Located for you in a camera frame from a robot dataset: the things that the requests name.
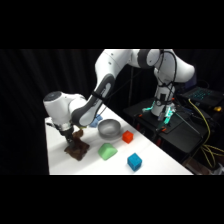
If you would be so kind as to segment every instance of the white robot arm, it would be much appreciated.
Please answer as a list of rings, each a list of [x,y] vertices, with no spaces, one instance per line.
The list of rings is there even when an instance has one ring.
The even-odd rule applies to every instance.
[[[97,86],[88,101],[79,94],[53,92],[45,97],[45,108],[56,128],[70,142],[73,125],[84,127],[93,122],[104,99],[112,93],[118,74],[129,64],[142,69],[155,66],[158,88],[152,113],[159,116],[165,106],[172,104],[170,89],[175,91],[172,85],[175,73],[173,56],[177,62],[175,82],[189,81],[194,67],[178,58],[172,49],[106,49],[96,62]]]

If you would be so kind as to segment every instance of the cable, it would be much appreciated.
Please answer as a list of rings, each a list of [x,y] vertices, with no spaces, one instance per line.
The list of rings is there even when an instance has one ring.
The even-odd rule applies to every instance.
[[[205,121],[205,124],[206,124],[206,126],[207,126],[207,128],[208,128],[208,136],[207,136],[207,139],[205,140],[205,142],[202,144],[202,146],[201,146],[199,149],[201,149],[202,152],[204,153],[205,158],[206,158],[208,164],[210,165],[210,167],[211,167],[211,168],[214,168],[214,167],[216,166],[216,161],[215,161],[215,157],[214,157],[214,155],[216,155],[216,156],[224,156],[224,155],[214,153],[214,152],[212,152],[211,149],[215,149],[215,150],[218,150],[218,151],[223,152],[223,153],[224,153],[224,151],[221,150],[221,149],[219,149],[219,148],[216,148],[216,147],[213,147],[213,146],[210,146],[210,145],[206,145],[206,143],[208,142],[208,140],[209,140],[209,138],[210,138],[210,136],[211,136],[211,130],[210,130],[210,127],[209,127],[209,125],[208,125],[208,122],[206,121],[206,119],[205,119],[204,115],[201,113],[201,111],[200,111],[200,110],[199,110],[199,109],[198,109],[198,108],[191,102],[191,100],[189,99],[188,101],[189,101],[189,103],[196,109],[196,111],[202,116],[202,118],[203,118],[203,120]],[[208,152],[209,154],[211,154],[212,159],[213,159],[214,166],[211,165],[211,163],[210,163],[210,161],[209,161],[209,159],[208,159],[208,157],[207,157],[207,155],[206,155],[206,152]]]

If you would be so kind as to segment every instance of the metal bowl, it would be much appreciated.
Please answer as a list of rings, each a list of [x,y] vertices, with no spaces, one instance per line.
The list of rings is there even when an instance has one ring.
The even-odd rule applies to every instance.
[[[113,119],[103,120],[99,123],[98,130],[102,137],[113,138],[120,134],[121,124]]]

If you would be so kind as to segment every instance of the tabletop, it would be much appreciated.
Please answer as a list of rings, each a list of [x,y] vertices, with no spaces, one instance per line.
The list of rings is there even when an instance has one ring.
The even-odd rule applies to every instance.
[[[65,138],[56,129],[46,125],[50,175],[192,175],[109,108],[101,116],[104,120],[119,121],[121,132],[132,132],[134,140],[130,144],[125,143],[121,137],[105,140],[100,137],[97,128],[87,127],[81,140],[90,145],[90,150],[83,160],[78,162],[64,152],[68,146]],[[98,154],[104,143],[110,143],[118,150],[118,153],[107,161]],[[132,171],[127,164],[128,157],[134,153],[143,160],[142,167],[137,172]]]

